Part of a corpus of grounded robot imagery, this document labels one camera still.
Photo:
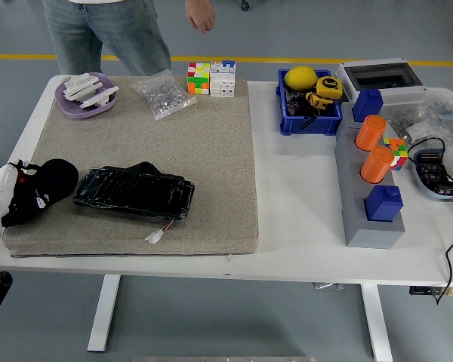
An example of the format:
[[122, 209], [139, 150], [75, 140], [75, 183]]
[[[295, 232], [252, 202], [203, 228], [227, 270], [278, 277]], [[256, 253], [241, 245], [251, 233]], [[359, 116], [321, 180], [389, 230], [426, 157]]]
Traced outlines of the person's left hand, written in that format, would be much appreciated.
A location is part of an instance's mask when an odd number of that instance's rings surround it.
[[209, 0], [186, 0], [185, 11], [194, 30], [204, 34], [214, 28], [217, 15]]

